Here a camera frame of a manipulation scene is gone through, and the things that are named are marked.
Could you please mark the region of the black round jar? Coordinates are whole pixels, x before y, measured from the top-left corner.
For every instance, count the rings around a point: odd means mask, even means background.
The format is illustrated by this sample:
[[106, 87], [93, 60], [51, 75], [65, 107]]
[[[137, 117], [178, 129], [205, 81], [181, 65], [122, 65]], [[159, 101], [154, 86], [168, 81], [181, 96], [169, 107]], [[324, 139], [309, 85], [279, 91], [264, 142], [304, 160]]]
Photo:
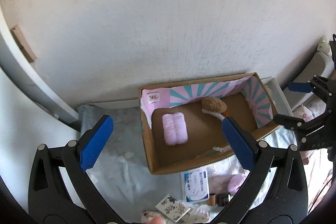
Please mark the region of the black round jar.
[[229, 204], [230, 200], [231, 196], [229, 193], [221, 193], [218, 194], [216, 197], [218, 207], [226, 207]]

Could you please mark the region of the white blue wipes packet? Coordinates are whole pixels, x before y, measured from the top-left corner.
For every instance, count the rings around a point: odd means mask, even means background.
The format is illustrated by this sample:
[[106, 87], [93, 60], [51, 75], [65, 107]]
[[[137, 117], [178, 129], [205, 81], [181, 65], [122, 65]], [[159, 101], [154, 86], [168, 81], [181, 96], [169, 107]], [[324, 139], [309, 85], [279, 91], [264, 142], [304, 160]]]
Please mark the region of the white blue wipes packet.
[[203, 202], [210, 198], [207, 169], [197, 168], [181, 173], [183, 198], [187, 203]]

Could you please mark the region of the floral drawstring pouch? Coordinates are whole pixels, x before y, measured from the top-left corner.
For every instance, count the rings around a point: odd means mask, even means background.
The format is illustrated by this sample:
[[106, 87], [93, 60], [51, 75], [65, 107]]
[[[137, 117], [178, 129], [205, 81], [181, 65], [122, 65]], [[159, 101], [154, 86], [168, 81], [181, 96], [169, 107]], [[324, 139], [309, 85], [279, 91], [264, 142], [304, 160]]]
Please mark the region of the floral drawstring pouch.
[[184, 223], [208, 223], [211, 216], [208, 211], [192, 208], [182, 218]]

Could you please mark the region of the brown fuzzy slipper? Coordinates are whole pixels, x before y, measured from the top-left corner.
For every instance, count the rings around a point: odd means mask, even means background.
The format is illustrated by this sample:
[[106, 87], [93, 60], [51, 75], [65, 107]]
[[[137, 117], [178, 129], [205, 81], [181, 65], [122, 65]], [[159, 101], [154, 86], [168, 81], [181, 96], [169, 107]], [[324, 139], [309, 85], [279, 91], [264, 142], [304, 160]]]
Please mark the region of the brown fuzzy slipper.
[[202, 111], [210, 115], [221, 115], [227, 112], [227, 105], [219, 98], [205, 97], [201, 101]]

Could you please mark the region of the white floral cloth bundle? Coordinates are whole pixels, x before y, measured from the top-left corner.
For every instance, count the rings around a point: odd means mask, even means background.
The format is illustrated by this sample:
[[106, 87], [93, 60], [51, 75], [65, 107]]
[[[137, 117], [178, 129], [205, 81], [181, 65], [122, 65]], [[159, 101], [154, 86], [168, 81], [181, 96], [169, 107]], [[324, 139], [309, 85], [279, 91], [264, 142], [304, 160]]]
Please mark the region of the white floral cloth bundle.
[[141, 223], [166, 224], [166, 219], [163, 215], [161, 215], [161, 213], [146, 210], [141, 214]]

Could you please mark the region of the floral tissue pack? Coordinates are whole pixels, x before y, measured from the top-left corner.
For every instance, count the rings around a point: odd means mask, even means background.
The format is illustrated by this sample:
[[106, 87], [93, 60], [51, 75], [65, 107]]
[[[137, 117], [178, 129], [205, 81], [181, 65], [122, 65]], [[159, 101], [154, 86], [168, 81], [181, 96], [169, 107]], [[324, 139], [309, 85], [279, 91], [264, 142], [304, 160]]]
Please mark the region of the floral tissue pack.
[[179, 222], [191, 210], [190, 207], [169, 194], [159, 201], [155, 208], [174, 222]]

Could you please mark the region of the pink fluffy towel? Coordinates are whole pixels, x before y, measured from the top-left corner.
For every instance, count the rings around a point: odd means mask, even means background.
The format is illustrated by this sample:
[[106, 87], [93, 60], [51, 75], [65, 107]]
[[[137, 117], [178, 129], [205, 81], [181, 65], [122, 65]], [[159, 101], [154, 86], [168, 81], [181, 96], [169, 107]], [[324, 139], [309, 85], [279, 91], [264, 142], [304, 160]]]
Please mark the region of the pink fluffy towel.
[[188, 141], [187, 127], [183, 113], [162, 116], [163, 137], [169, 146], [185, 144]]

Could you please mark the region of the beige round wooden cap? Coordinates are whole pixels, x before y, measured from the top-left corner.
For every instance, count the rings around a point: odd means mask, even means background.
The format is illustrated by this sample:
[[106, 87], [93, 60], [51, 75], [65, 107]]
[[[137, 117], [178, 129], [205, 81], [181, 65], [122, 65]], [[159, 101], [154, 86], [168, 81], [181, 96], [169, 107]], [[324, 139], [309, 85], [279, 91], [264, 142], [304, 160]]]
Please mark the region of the beige round wooden cap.
[[216, 194], [210, 194], [209, 199], [207, 200], [208, 206], [216, 206], [217, 205], [217, 195]]

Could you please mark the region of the grey chair backrest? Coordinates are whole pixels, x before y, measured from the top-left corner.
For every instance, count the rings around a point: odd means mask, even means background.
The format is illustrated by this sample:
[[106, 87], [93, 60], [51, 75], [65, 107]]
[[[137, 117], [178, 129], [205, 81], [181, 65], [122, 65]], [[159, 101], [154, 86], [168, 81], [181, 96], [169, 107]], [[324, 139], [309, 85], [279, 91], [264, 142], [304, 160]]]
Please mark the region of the grey chair backrest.
[[[334, 63], [331, 56], [326, 55], [322, 52], [317, 52], [311, 59], [310, 63], [305, 67], [305, 69], [298, 75], [294, 80], [296, 83], [305, 83], [306, 81], [313, 78], [314, 75], [322, 76], [328, 78], [332, 71], [334, 70]], [[286, 87], [283, 90], [284, 96], [288, 101], [291, 110], [298, 108], [298, 106], [303, 105], [313, 93], [298, 93], [292, 92]]]

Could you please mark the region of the green white plush toy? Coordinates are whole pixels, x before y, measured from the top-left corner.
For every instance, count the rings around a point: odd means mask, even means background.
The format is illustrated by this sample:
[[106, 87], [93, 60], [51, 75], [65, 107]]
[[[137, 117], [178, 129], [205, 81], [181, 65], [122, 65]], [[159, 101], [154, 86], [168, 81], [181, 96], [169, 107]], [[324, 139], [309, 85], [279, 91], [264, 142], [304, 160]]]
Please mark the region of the green white plush toy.
[[327, 41], [326, 36], [322, 36], [317, 44], [317, 52], [321, 52], [326, 54], [327, 56], [331, 56], [331, 47], [329, 42]]

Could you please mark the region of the pink teal cardboard box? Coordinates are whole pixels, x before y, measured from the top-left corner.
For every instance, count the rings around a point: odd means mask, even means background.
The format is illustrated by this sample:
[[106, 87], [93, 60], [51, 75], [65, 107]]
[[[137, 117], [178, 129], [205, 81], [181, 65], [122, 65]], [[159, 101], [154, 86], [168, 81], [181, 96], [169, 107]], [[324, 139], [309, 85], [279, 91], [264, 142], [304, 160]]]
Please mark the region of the pink teal cardboard box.
[[[222, 100], [227, 114], [260, 140], [278, 126], [273, 100], [257, 73], [143, 86], [139, 89], [142, 139], [152, 174], [170, 174], [223, 160], [233, 154], [220, 119], [202, 112], [206, 97]], [[187, 142], [167, 145], [162, 117], [182, 113]]]

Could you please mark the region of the floral light blue tablecloth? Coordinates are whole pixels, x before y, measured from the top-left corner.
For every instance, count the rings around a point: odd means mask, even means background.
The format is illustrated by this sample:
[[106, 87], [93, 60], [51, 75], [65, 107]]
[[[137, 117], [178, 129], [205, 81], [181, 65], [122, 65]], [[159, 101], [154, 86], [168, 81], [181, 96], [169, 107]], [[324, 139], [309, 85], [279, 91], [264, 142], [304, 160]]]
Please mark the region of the floral light blue tablecloth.
[[[168, 194], [183, 198], [182, 172], [152, 174], [147, 166], [140, 110], [127, 106], [107, 109], [102, 105], [79, 108], [82, 131], [91, 129], [104, 115], [113, 119], [113, 133], [87, 174], [106, 202], [127, 222], [139, 222], [143, 211], [153, 210]], [[202, 167], [211, 177], [243, 173], [233, 154]]]

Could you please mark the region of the white curved door frame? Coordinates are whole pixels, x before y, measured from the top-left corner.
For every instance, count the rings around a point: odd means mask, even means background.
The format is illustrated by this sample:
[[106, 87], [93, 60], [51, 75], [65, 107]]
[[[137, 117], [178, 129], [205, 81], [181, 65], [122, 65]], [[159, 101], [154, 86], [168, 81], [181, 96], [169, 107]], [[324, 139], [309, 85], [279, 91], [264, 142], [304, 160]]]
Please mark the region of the white curved door frame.
[[1, 14], [1, 68], [35, 103], [73, 129], [80, 130], [79, 114], [63, 101], [38, 75], [16, 44]]

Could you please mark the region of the small wooden wall block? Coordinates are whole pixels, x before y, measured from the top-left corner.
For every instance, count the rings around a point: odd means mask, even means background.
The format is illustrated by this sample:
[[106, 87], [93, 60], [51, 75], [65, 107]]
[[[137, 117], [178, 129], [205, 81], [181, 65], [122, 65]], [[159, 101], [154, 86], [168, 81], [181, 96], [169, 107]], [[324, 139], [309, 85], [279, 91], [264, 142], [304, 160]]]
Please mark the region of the small wooden wall block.
[[12, 34], [17, 46], [21, 50], [21, 53], [23, 53], [24, 57], [26, 58], [26, 60], [29, 63], [33, 63], [37, 59], [37, 56], [35, 55], [35, 53], [31, 49], [31, 47], [29, 46], [29, 44], [28, 44], [24, 34], [22, 33], [22, 30], [20, 29], [20, 27], [18, 25], [14, 26], [11, 29], [11, 34]]

